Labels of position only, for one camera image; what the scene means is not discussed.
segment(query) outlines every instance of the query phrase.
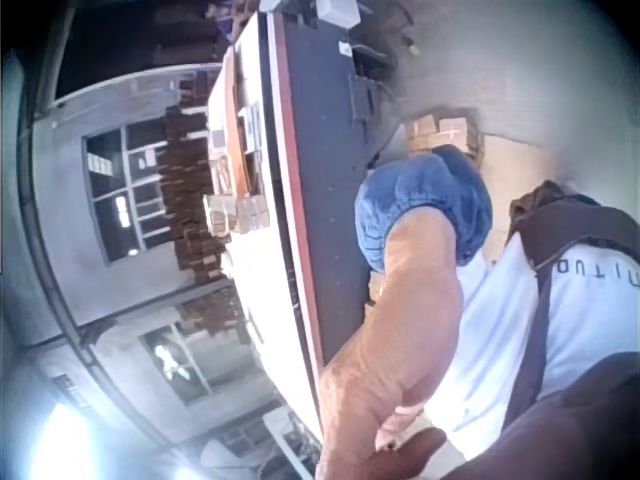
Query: person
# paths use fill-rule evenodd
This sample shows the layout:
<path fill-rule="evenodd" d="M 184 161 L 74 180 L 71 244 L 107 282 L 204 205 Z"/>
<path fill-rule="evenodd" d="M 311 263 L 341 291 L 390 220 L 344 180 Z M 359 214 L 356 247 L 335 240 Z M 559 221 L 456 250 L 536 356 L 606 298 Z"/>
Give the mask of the person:
<path fill-rule="evenodd" d="M 511 214 L 487 271 L 491 202 L 458 149 L 361 186 L 358 242 L 385 282 L 320 377 L 317 479 L 411 478 L 445 434 L 468 461 L 451 478 L 617 478 L 608 465 L 640 446 L 638 225 L 553 182 Z M 442 430 L 386 449 L 423 409 Z"/>

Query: concrete floor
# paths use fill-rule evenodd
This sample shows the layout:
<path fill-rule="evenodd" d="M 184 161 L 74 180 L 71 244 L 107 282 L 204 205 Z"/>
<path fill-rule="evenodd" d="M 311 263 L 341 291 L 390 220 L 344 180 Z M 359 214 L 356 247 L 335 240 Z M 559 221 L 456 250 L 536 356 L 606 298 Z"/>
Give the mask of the concrete floor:
<path fill-rule="evenodd" d="M 595 8 L 573 0 L 401 0 L 413 17 L 407 25 L 391 3 L 369 19 L 381 34 L 373 43 L 394 53 L 386 83 L 402 118 L 461 109 L 485 133 L 551 150 L 560 181 L 638 218 L 638 59 Z"/>

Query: white shirt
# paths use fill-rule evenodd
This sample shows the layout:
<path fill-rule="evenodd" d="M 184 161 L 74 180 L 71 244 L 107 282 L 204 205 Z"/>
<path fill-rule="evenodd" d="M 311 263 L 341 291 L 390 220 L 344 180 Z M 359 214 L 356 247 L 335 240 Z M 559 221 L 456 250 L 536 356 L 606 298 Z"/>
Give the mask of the white shirt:
<path fill-rule="evenodd" d="M 578 245 L 553 268 L 547 364 L 538 398 L 603 358 L 639 350 L 640 268 L 626 255 Z M 538 301 L 520 235 L 487 272 L 482 254 L 458 269 L 465 309 L 445 378 L 425 407 L 467 460 L 500 435 Z"/>

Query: dark apron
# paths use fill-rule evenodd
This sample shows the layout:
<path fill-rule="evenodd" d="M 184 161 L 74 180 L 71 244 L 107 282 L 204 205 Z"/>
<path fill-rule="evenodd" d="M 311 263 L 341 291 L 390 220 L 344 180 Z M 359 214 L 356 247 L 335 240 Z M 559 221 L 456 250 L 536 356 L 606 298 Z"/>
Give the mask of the dark apron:
<path fill-rule="evenodd" d="M 640 263 L 638 224 L 549 181 L 512 203 L 511 221 L 509 236 L 520 233 L 536 272 L 538 306 L 500 438 L 445 478 L 638 480 L 640 354 L 605 358 L 569 388 L 536 402 L 546 366 L 553 266 L 576 244 L 617 250 Z"/>

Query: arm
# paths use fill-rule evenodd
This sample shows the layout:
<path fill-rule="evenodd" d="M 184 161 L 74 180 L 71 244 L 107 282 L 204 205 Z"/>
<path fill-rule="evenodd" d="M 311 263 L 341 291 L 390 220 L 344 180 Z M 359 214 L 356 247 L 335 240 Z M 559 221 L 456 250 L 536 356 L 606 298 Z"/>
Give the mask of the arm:
<path fill-rule="evenodd" d="M 385 288 L 370 321 L 320 380 L 318 478 L 349 478 L 374 453 L 376 431 L 403 397 L 419 402 L 433 394 L 455 351 L 462 293 L 447 218 L 431 207 L 404 214 L 387 237 L 384 263 Z"/>

